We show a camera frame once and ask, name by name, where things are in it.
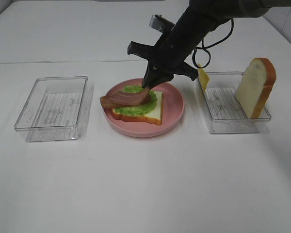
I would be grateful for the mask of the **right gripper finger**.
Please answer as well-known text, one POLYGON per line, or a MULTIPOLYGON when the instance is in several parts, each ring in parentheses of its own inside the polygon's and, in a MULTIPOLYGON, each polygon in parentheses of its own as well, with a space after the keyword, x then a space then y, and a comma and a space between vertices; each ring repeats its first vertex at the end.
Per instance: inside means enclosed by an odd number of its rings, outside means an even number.
POLYGON ((162 83, 169 82, 173 80, 174 75, 173 74, 168 74, 168 73, 163 73, 163 74, 151 74, 150 76, 150 82, 149 82, 149 88, 152 89, 162 83))
POLYGON ((144 78, 142 80, 142 88, 154 88, 156 87, 157 81, 157 68, 151 63, 148 62, 147 63, 147 67, 146 67, 146 71, 145 71, 145 75, 144 78))

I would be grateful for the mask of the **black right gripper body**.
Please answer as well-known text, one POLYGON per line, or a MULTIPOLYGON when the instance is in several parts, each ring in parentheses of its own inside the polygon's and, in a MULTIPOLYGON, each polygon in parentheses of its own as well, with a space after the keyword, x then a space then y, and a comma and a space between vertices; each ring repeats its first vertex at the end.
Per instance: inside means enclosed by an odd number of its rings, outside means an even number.
POLYGON ((184 62, 189 52, 174 42, 168 42, 170 33, 163 33, 154 46, 131 41, 127 53, 151 62, 157 68, 157 74, 182 75, 195 80, 197 69, 184 62))

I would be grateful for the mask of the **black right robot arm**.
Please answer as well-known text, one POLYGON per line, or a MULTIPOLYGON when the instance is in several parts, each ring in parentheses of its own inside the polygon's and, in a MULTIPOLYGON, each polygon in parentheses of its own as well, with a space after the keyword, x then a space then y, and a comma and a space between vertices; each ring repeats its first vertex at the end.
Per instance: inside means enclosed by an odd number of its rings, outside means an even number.
POLYGON ((150 27, 162 33, 155 45, 131 42, 128 46, 128 54, 148 61, 142 87, 154 88, 176 74, 195 80, 198 71, 185 59, 209 32, 230 19, 260 17, 280 5, 279 0, 191 0, 175 24, 153 15, 150 27))

